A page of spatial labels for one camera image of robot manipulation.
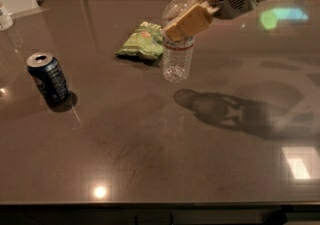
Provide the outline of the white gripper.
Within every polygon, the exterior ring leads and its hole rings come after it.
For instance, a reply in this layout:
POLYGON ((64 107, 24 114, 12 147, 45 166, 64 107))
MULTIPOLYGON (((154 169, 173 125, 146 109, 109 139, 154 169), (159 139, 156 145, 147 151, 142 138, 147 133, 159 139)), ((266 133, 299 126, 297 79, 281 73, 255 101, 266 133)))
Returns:
POLYGON ((164 36, 170 41, 181 41, 185 37, 196 35, 206 30, 213 17, 222 20, 234 19, 254 10, 257 0, 188 0, 197 3, 180 13, 163 29, 164 36))

